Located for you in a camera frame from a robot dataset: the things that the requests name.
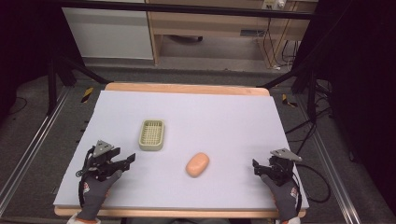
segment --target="white table surface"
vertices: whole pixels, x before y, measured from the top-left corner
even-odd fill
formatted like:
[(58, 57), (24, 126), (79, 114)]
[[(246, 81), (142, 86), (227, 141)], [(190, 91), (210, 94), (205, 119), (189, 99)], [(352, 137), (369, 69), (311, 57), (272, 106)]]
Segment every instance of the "white table surface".
[[(144, 119), (164, 120), (160, 151), (139, 148)], [(271, 150), (289, 148), (269, 96), (102, 91), (55, 206), (79, 205), (76, 171), (98, 140), (121, 148), (113, 161), (136, 153), (131, 170), (114, 184), (104, 204), (128, 209), (276, 209), (251, 163), (268, 165)], [(210, 163), (192, 178), (185, 166), (198, 152), (206, 153)], [(302, 186), (301, 191), (306, 209)]]

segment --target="black glove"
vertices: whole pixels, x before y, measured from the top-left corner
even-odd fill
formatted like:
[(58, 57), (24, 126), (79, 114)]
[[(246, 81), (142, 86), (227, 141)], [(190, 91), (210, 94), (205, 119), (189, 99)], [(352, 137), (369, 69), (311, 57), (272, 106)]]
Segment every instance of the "black glove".
[(84, 201), (82, 211), (78, 213), (80, 220), (95, 220), (111, 186), (121, 177), (122, 171), (116, 171), (109, 179), (99, 181), (88, 176), (84, 183)]
[(268, 175), (261, 175), (262, 181), (270, 188), (274, 195), (275, 205), (282, 222), (289, 221), (297, 217), (296, 199), (298, 191), (293, 181), (289, 181), (282, 186), (277, 186)]

